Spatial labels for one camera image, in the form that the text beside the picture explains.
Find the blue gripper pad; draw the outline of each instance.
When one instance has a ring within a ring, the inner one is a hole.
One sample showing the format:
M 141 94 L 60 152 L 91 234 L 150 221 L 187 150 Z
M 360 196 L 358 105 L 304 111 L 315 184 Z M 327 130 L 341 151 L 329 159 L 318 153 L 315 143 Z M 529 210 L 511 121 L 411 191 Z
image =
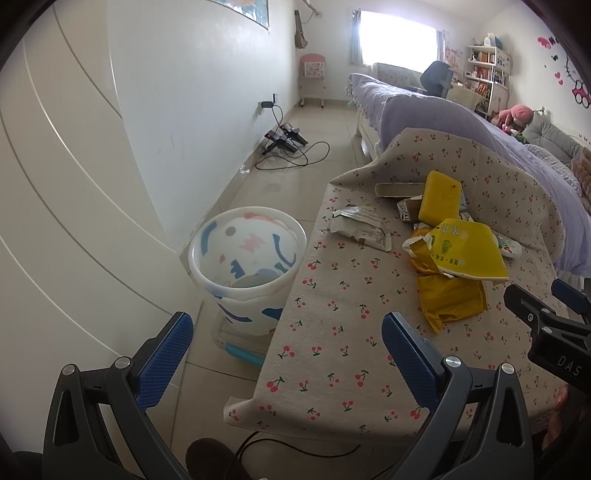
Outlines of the blue gripper pad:
M 552 282 L 552 295 L 564 303 L 578 315 L 584 315 L 589 311 L 589 299 L 587 295 L 579 292 L 569 284 L 558 278 Z
M 193 321 L 184 313 L 139 373 L 135 399 L 142 412 L 158 405 L 192 340 Z
M 419 337 L 398 312 L 384 317 L 382 340 L 415 401 L 419 406 L 435 411 L 441 400 L 442 355 L 429 340 Z

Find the silver bolt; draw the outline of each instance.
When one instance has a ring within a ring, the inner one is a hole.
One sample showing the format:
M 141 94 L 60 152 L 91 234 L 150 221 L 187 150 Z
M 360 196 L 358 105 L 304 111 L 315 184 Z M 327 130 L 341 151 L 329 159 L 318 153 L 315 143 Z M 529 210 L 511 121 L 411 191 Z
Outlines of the silver bolt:
M 117 360 L 115 360 L 115 368 L 123 369 L 129 367 L 131 360 L 126 356 L 120 356 Z
M 67 364 L 64 368 L 61 369 L 61 374 L 65 376 L 71 375 L 72 373 L 74 373 L 75 369 L 76 367 L 74 367 L 74 365 Z
M 462 361 L 456 356 L 448 356 L 445 359 L 445 363 L 447 363 L 448 366 L 450 366 L 452 368 L 457 368 L 462 364 Z
M 515 368 L 511 364 L 502 364 L 501 370 L 503 370 L 503 372 L 505 372 L 508 375 L 515 373 Z

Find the purple bedspread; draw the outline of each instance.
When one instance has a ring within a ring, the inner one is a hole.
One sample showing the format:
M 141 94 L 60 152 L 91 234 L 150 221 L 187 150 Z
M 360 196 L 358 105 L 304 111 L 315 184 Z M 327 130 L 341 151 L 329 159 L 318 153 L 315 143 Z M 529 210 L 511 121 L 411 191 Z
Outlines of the purple bedspread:
M 382 149 L 405 128 L 430 128 L 469 138 L 532 175 L 556 203 L 566 231 L 557 270 L 585 275 L 591 268 L 591 217 L 577 194 L 515 138 L 456 103 L 393 87 L 367 75 L 349 77 L 350 93 L 378 131 Z

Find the bright window light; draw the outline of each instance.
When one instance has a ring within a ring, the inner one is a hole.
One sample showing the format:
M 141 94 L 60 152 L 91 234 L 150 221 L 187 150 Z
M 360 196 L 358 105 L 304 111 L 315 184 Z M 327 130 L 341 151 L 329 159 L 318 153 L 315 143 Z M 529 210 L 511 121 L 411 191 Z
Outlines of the bright window light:
M 387 63 L 424 72 L 437 60 L 437 30 L 393 15 L 361 12 L 363 63 Z

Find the white plastic bucket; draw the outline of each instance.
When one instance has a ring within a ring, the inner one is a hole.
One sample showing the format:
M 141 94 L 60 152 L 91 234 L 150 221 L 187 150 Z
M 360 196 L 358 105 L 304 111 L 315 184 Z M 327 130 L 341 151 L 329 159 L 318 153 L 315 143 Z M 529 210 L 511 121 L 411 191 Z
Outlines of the white plastic bucket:
M 266 335 L 275 331 L 306 243 L 304 229 L 286 213 L 242 207 L 202 225 L 189 265 L 237 330 Z

